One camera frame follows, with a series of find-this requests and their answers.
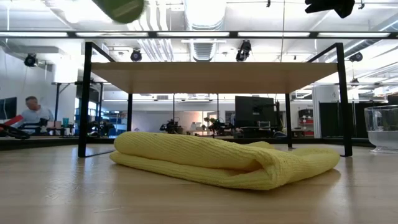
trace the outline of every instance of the yellow towel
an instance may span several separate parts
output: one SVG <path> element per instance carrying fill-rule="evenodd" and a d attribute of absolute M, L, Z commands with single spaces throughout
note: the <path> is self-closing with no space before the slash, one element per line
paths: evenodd
<path fill-rule="evenodd" d="M 178 134 L 123 133 L 110 158 L 125 166 L 237 189 L 269 190 L 332 169 L 332 149 L 278 151 L 266 142 L 240 145 Z"/>

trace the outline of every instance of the ceiling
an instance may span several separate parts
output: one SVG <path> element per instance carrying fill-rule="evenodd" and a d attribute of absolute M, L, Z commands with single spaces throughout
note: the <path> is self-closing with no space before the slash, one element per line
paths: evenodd
<path fill-rule="evenodd" d="M 150 24 L 149 12 L 152 8 L 158 8 L 160 1 L 147 1 L 146 25 L 143 30 L 154 30 Z M 304 0 L 273 0 L 271 6 L 266 7 L 267 1 L 257 0 L 227 0 L 224 15 L 223 30 L 322 30 L 322 31 L 379 31 L 394 19 L 398 20 L 398 0 L 368 0 L 363 9 L 354 6 L 350 16 L 341 19 L 334 11 L 305 13 Z M 169 30 L 186 30 L 184 4 L 181 0 L 165 0 L 166 25 Z M 204 6 L 202 16 L 208 16 Z M 116 24 L 109 20 L 91 0 L 2 0 L 0 1 L 0 29 L 1 30 L 135 30 L 132 26 Z M 1 40 L 1 44 L 24 46 L 54 46 L 61 49 L 67 57 L 83 61 L 81 50 L 83 39 L 10 39 Z M 228 39 L 224 43 L 216 45 L 216 53 L 213 61 L 235 61 L 237 48 L 242 40 Z M 338 40 L 345 46 L 358 42 L 357 40 Z M 96 39 L 99 45 L 105 44 L 109 48 L 109 54 L 118 61 L 130 61 L 129 56 L 133 48 L 140 48 L 137 39 Z M 247 62 L 303 62 L 321 52 L 331 44 L 337 42 L 333 39 L 322 40 L 251 40 L 252 54 Z M 155 41 L 155 46 L 160 48 L 160 42 Z M 171 39 L 172 52 L 175 61 L 191 61 L 189 44 L 183 44 L 182 40 Z M 397 50 L 391 50 L 398 46 L 398 40 L 382 40 L 363 49 L 362 62 L 346 63 L 348 80 L 352 77 L 360 82 L 379 82 L 394 78 L 398 75 L 396 65 L 382 71 L 381 68 L 389 65 L 397 58 Z M 150 61 L 143 52 L 142 61 Z M 336 82 L 337 76 L 332 75 L 322 82 Z M 372 90 L 373 86 L 367 86 L 366 90 Z"/>

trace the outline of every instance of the fluorescent light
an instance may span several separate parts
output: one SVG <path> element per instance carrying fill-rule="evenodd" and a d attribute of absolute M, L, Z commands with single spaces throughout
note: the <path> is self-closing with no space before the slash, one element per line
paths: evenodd
<path fill-rule="evenodd" d="M 147 32 L 77 32 L 78 37 L 147 37 Z"/>
<path fill-rule="evenodd" d="M 225 44 L 226 40 L 181 40 L 183 44 Z"/>
<path fill-rule="evenodd" d="M 123 102 L 127 100 L 103 100 L 103 101 L 108 101 L 108 102 Z"/>
<path fill-rule="evenodd" d="M 388 32 L 321 32 L 318 37 L 388 37 Z"/>
<path fill-rule="evenodd" d="M 238 37 L 308 37 L 309 32 L 238 32 Z"/>
<path fill-rule="evenodd" d="M 227 37 L 229 32 L 158 32 L 158 37 Z"/>
<path fill-rule="evenodd" d="M 0 37 L 68 37 L 66 32 L 0 32 Z"/>

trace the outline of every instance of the wooden surface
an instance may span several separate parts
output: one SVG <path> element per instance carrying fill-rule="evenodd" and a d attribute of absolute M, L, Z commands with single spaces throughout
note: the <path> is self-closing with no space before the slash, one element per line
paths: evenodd
<path fill-rule="evenodd" d="M 337 72 L 335 63 L 93 63 L 126 93 L 290 93 Z"/>
<path fill-rule="evenodd" d="M 90 146 L 88 153 L 113 147 Z M 335 170 L 267 192 L 135 170 L 116 165 L 109 154 L 76 155 L 75 146 L 0 152 L 0 223 L 398 221 L 398 155 L 371 154 L 369 148 L 355 148 Z"/>

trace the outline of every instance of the red object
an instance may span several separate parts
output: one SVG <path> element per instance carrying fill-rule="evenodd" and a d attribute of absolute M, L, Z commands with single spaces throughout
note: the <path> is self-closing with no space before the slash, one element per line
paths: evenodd
<path fill-rule="evenodd" d="M 11 126 L 13 124 L 16 124 L 16 123 L 22 121 L 22 119 L 24 119 L 24 117 L 22 115 L 18 115 L 15 118 L 10 119 L 9 121 L 6 121 L 4 124 Z"/>
<path fill-rule="evenodd" d="M 313 135 L 314 135 L 314 132 L 313 132 L 313 131 L 305 131 L 305 132 L 304 132 L 304 135 L 306 135 L 306 136 L 313 136 Z"/>

